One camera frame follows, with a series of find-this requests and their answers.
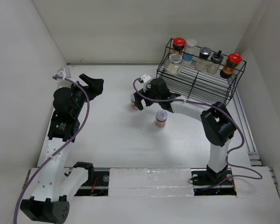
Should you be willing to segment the black cap grinder bottle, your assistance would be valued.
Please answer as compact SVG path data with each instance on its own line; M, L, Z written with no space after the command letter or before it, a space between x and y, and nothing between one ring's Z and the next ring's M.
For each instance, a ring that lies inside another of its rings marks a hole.
M212 50L210 47L201 47L199 51L199 58L197 59L195 63L195 70L196 71L204 71L207 60L209 56L211 55Z

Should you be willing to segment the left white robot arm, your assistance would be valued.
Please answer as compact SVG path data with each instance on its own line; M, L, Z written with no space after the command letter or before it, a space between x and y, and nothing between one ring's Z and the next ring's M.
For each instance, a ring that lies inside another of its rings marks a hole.
M54 94L54 111L51 117L48 144L44 162L28 180L30 184L39 174L37 185L29 199L20 196L14 212L14 223L17 222L18 210L30 220L50 224L63 224L70 210L70 200L84 185L95 185L98 182L94 166L88 162L77 162L67 177L63 169L70 151L69 145L75 142L77 134L84 127L86 120L78 118L84 105L103 92L103 79L90 78L81 74L82 86L69 78L70 87L61 87Z

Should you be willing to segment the red lid sauce jar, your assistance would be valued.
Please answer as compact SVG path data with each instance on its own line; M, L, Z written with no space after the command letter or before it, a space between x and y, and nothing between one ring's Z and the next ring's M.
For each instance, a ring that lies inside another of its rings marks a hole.
M181 37L177 37L173 40L172 44L172 54L182 54L182 51L185 47L186 41Z
M241 55L236 53L229 54L223 69L220 71L220 76L225 79L230 78L233 74L233 71L241 63L241 61Z

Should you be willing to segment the white lid spice jar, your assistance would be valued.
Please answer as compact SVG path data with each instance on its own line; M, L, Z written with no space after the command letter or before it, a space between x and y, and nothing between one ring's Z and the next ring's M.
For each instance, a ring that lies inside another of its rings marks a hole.
M139 108L138 108L138 101L136 100L136 98L135 98L133 93L130 95L130 100L131 100L131 107L134 110L139 110Z
M168 119L168 113L165 110L158 110L155 115L155 121L157 127L163 128L166 125Z

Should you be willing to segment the blue label clear bottle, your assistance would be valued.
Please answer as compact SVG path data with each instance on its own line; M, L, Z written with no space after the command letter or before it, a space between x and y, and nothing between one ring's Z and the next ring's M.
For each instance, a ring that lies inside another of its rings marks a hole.
M183 66L190 66L192 63L193 55L195 53L197 46L197 41L194 39L188 39L186 41L183 55L182 55L182 64Z

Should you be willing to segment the black knob grinder bottle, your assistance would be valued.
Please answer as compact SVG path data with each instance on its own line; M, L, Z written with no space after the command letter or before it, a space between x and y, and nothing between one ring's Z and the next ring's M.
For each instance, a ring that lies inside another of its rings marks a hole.
M217 73L224 56L222 55L222 51L219 50L211 55L210 62L208 62L206 71L208 74L214 75Z

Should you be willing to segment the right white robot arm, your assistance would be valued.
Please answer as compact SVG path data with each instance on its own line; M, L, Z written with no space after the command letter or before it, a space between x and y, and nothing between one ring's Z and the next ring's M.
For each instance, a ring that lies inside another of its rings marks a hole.
M137 78L133 82L135 106L143 110L158 103L163 110L194 118L202 123L205 136L210 142L210 159L206 167L208 185L218 184L226 177L228 165L226 154L236 127L226 105L220 101L214 104L189 100L181 94L172 93L162 78Z

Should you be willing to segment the clear glass jar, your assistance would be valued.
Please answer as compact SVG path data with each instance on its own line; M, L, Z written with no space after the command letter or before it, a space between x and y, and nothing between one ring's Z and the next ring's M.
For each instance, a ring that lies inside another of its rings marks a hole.
M166 61L165 70L170 75L178 75L182 70L182 56L179 54L171 54Z

